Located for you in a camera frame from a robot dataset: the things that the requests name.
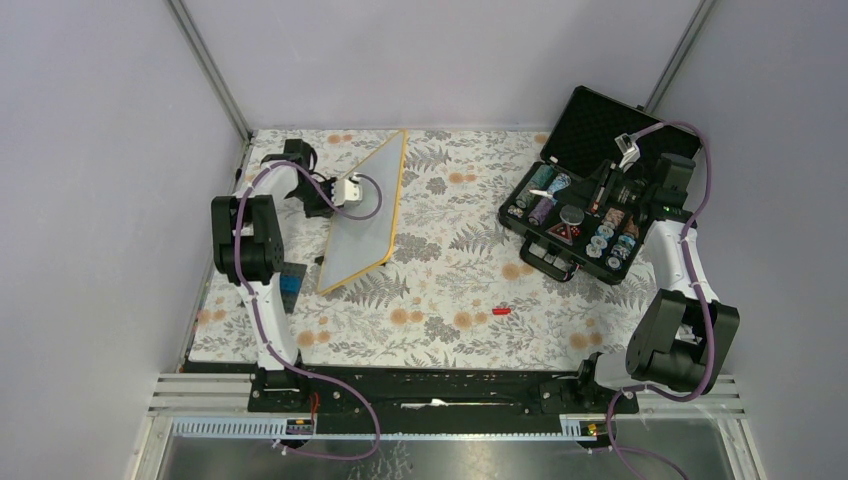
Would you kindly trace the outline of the white red whiteboard marker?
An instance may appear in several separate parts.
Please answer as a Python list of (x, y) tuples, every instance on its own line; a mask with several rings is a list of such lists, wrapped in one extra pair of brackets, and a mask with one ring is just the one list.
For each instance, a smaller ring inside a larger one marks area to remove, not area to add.
[(554, 194), (552, 194), (551, 192), (548, 192), (547, 190), (529, 189), (528, 193), (531, 194), (531, 195), (544, 197), (544, 198), (548, 198), (548, 199), (552, 199), (552, 200), (555, 199)]

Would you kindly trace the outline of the yellow framed whiteboard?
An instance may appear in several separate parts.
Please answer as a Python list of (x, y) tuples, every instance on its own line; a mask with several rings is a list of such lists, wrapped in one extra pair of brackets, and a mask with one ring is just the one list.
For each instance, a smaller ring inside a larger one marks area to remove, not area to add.
[(399, 219), (407, 138), (404, 130), (394, 133), (346, 173), (358, 177), (362, 199), (344, 206), (354, 219), (336, 215), (331, 220), (318, 294), (328, 294), (390, 259)]

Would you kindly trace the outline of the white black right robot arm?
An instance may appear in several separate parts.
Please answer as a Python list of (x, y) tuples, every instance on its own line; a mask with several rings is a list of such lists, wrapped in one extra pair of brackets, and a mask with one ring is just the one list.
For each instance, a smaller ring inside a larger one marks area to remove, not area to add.
[(632, 180), (626, 172), (637, 156), (628, 153), (620, 163), (604, 160), (587, 177), (574, 175), (553, 196), (564, 204), (561, 217), (567, 225), (600, 206), (631, 207), (630, 218), (642, 235), (627, 253), (612, 248), (603, 270), (589, 254), (572, 252), (570, 258), (607, 279), (624, 272), (625, 260), (643, 248), (658, 287), (626, 351), (593, 354), (580, 364), (573, 396), (589, 412), (601, 410), (618, 390), (651, 390), (676, 402), (709, 392), (740, 323), (738, 310), (721, 304), (706, 280), (696, 249), (699, 213), (682, 207), (694, 160), (663, 153), (647, 179)]

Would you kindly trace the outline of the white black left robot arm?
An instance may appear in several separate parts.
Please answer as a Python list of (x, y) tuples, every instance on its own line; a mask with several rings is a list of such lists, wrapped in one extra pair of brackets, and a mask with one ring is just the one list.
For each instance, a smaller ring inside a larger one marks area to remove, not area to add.
[(335, 177), (315, 176), (317, 152), (302, 139), (266, 155), (259, 173), (231, 195), (211, 200), (213, 264), (242, 298), (258, 347), (255, 387), (288, 411), (309, 401), (309, 381), (285, 310), (285, 247), (276, 208), (295, 199), (307, 218), (330, 218), (344, 205)]

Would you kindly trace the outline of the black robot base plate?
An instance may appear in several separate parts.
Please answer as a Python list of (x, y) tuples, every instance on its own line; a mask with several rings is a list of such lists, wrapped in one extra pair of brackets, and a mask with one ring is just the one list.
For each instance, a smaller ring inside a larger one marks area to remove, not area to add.
[(464, 370), (307, 365), (315, 377), (303, 390), (255, 387), (255, 368), (232, 401), (217, 398), (214, 410), (250, 414), (343, 415), (368, 418), (380, 432), (383, 414), (412, 416), (450, 412), (456, 415), (563, 415), (603, 420), (613, 392), (574, 371)]

